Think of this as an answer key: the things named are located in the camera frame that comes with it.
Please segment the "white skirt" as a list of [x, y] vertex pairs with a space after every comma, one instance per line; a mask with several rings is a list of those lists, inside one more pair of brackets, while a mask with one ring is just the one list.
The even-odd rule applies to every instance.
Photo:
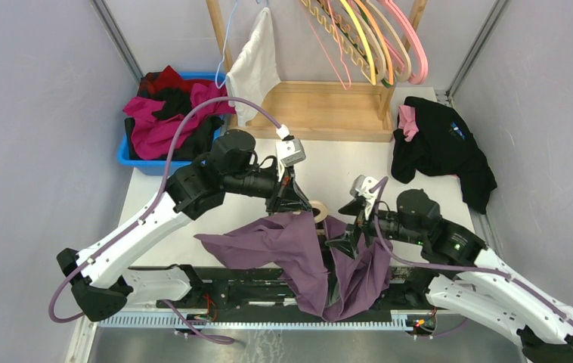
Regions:
[[271, 10], [265, 7], [257, 15], [249, 40], [227, 74], [226, 88], [229, 96], [260, 106], [280, 82]]

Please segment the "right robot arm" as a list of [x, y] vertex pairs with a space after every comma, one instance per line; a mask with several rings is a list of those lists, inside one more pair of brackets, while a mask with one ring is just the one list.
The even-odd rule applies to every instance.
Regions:
[[329, 246], [356, 258], [358, 244], [416, 244], [419, 277], [404, 285], [404, 302], [427, 303], [483, 325], [518, 346], [530, 362], [573, 362], [573, 306], [546, 294], [504, 262], [469, 229], [442, 217], [420, 189], [400, 193], [395, 210], [378, 209], [373, 190], [356, 191], [341, 208], [354, 222]]

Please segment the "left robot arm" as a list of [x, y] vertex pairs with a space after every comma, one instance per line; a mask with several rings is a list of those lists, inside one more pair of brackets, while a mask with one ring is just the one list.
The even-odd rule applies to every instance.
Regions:
[[125, 224], [84, 250], [58, 253], [64, 284], [70, 286], [81, 314], [103, 321], [128, 304], [162, 299], [198, 306], [204, 289], [190, 266], [133, 271], [129, 267], [163, 238], [221, 206], [227, 194], [264, 199], [270, 216], [310, 211], [295, 180], [294, 166], [306, 158], [301, 141], [285, 134], [266, 168], [258, 163], [255, 147], [248, 132], [224, 133], [209, 152], [165, 175], [163, 186]]

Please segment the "purple garment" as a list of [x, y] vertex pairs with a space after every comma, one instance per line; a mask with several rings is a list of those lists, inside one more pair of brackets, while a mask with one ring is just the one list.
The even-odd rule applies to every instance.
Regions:
[[356, 259], [331, 251], [334, 270], [324, 265], [314, 216], [278, 213], [225, 234], [197, 234], [203, 247], [228, 269], [274, 263], [296, 295], [299, 309], [335, 322], [368, 310], [389, 286], [391, 257], [378, 243], [358, 242]]

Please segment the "beige wooden hanger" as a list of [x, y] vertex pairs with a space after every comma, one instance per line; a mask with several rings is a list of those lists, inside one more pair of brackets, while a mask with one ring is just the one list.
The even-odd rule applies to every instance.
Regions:
[[318, 240], [322, 243], [328, 239], [326, 218], [329, 215], [327, 206], [319, 200], [310, 200], [311, 212], [314, 216], [314, 226]]

